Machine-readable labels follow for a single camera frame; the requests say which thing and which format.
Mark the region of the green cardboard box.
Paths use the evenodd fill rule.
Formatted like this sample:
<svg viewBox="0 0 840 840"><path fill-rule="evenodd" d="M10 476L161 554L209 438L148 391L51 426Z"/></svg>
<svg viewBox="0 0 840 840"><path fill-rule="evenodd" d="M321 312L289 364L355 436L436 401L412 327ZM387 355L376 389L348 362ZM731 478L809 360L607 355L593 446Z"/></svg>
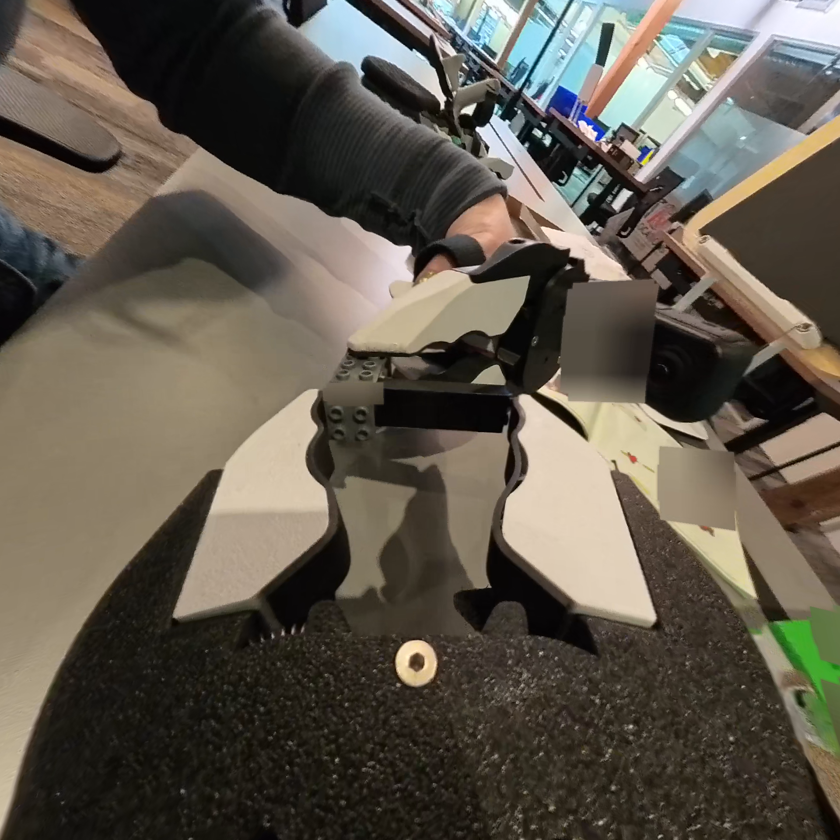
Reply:
<svg viewBox="0 0 840 840"><path fill-rule="evenodd" d="M804 747L838 760L838 735L824 685L837 685L838 667L821 660L809 620L772 621L758 602L742 609L742 618L761 653Z"/></svg>

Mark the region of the black padded item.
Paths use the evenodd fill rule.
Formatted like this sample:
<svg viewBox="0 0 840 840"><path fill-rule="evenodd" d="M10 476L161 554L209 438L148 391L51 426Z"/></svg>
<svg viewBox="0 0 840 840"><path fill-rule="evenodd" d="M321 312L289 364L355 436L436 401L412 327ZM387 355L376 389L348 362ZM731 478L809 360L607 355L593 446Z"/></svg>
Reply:
<svg viewBox="0 0 840 840"><path fill-rule="evenodd" d="M360 68L363 87L395 110L413 119L422 113L440 113L438 98L390 61L367 56Z"/></svg>

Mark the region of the wooden table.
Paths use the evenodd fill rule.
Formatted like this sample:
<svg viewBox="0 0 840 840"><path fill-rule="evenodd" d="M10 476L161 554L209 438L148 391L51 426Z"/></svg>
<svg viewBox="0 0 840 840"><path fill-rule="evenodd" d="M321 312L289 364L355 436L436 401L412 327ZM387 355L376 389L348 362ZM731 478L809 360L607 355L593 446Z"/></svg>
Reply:
<svg viewBox="0 0 840 840"><path fill-rule="evenodd" d="M610 182L618 184L622 189L628 190L637 196L643 196L653 189L649 183L640 182L634 175L631 175L629 170L621 168L617 160L604 151L599 141L592 140L577 128L572 121L565 118L564 115L557 112L554 108L550 108L546 112L546 120L550 132L560 133L565 139L576 146L584 148L587 155L594 157L608 174Z"/></svg>

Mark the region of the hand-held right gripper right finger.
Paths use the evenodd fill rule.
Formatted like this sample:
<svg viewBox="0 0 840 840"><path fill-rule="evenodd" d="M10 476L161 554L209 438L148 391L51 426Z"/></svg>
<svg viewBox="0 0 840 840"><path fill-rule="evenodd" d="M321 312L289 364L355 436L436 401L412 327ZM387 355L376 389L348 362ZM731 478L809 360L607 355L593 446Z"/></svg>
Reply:
<svg viewBox="0 0 840 840"><path fill-rule="evenodd" d="M512 407L496 545L572 614L653 627L657 613L606 460L535 397Z"/></svg>

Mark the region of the grey desk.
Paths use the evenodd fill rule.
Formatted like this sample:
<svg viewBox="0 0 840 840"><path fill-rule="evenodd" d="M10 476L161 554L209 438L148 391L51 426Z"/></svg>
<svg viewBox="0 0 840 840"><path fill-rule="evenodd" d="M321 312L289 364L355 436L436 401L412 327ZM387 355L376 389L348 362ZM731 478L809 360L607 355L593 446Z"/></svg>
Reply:
<svg viewBox="0 0 840 840"><path fill-rule="evenodd" d="M280 589L305 622L173 619L229 457L391 302L346 224L237 173L146 204L2 349L2 644L46 668L2 699L3 837L830 837L747 627L629 477L654 626L498 548L508 383L495 434L326 424L349 569Z"/></svg>

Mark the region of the brick instruction booklet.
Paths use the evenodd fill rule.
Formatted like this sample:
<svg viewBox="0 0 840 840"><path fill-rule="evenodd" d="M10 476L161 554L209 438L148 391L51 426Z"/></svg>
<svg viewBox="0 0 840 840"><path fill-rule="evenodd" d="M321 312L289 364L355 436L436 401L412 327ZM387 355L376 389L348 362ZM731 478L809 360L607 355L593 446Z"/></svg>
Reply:
<svg viewBox="0 0 840 840"><path fill-rule="evenodd" d="M552 385L538 396L570 412L582 425L586 439L608 462L629 477L645 498L659 511L658 455L664 447L679 443L651 417L647 408L636 404L571 402ZM691 547L705 565L732 588L757 600L746 553L737 529L668 521L668 525Z"/></svg>

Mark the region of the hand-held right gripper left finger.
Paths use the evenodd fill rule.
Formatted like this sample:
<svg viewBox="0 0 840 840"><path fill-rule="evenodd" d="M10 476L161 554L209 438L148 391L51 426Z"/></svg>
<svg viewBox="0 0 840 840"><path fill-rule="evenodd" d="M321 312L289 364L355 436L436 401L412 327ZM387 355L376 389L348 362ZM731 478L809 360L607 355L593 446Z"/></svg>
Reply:
<svg viewBox="0 0 840 840"><path fill-rule="evenodd" d="M334 595L349 569L322 394L303 392L229 457L173 612L177 623L243 610L273 623L303 623L310 585Z"/></svg>

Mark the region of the grey desk divider panel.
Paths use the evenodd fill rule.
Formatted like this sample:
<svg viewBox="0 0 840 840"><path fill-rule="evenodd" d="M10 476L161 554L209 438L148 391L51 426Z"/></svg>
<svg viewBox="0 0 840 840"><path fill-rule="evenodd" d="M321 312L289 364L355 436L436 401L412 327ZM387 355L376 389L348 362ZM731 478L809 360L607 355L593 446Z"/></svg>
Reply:
<svg viewBox="0 0 840 840"><path fill-rule="evenodd" d="M815 321L838 349L839 118L714 200L684 227L709 236Z"/></svg>

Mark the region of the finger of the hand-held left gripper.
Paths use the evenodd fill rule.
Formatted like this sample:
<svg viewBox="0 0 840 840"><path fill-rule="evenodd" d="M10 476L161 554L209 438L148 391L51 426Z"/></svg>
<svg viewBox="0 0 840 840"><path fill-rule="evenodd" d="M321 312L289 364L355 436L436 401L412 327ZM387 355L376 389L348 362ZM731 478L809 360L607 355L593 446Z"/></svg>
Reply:
<svg viewBox="0 0 840 840"><path fill-rule="evenodd" d="M410 286L348 338L358 355L411 356L451 344L468 333L502 335L526 299L530 279L515 276L474 282L456 270Z"/></svg>

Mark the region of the person's left hand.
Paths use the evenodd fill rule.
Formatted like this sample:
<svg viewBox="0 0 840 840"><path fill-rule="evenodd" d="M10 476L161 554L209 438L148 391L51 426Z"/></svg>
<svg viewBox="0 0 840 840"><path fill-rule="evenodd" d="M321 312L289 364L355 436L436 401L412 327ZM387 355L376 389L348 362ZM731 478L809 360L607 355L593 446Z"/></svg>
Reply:
<svg viewBox="0 0 840 840"><path fill-rule="evenodd" d="M418 253L413 281L421 283L445 270L477 267L515 234L505 199L501 194L491 195L467 208L443 237Z"/></svg>

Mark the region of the white printed cardboard box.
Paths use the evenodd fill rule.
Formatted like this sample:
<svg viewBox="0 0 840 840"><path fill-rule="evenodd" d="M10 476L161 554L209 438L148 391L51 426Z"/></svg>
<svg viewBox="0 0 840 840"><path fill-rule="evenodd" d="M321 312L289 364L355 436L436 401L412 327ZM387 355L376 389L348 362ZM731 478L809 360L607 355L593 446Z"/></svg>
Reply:
<svg viewBox="0 0 840 840"><path fill-rule="evenodd" d="M656 203L639 220L626 237L615 237L613 249L622 258L641 259L661 242L663 234L672 225L671 218L683 207L682 198L669 195Z"/></svg>

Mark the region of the black grey yellow brick assembly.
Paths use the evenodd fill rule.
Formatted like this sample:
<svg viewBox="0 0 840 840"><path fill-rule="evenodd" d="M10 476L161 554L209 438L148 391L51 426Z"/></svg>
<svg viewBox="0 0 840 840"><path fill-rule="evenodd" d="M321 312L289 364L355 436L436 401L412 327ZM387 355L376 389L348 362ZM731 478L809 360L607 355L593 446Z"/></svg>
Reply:
<svg viewBox="0 0 840 840"><path fill-rule="evenodd" d="M331 440L361 444L382 429L490 433L508 424L513 394L505 385L412 381L390 373L387 356L347 353L322 388Z"/></svg>

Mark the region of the pile of torn packaging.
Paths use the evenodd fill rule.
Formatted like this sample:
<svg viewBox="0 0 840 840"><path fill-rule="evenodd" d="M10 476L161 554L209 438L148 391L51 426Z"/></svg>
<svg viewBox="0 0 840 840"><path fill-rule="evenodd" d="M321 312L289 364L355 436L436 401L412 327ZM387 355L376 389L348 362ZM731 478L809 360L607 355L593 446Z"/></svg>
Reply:
<svg viewBox="0 0 840 840"><path fill-rule="evenodd" d="M471 154L498 179L506 181L513 173L512 164L491 156L478 132L495 114L501 83L491 77L463 84L460 72L466 63L465 55L446 56L443 44L434 34L429 36L427 59L436 72L444 103L437 108L424 106L419 113L420 123Z"/></svg>

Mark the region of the person's jeans leg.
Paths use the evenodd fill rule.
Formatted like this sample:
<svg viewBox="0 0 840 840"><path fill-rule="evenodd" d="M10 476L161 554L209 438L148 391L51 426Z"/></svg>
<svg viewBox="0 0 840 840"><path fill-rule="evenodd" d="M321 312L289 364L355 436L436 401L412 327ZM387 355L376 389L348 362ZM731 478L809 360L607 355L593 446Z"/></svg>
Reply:
<svg viewBox="0 0 840 840"><path fill-rule="evenodd" d="M9 340L83 262L1 205L1 342Z"/></svg>

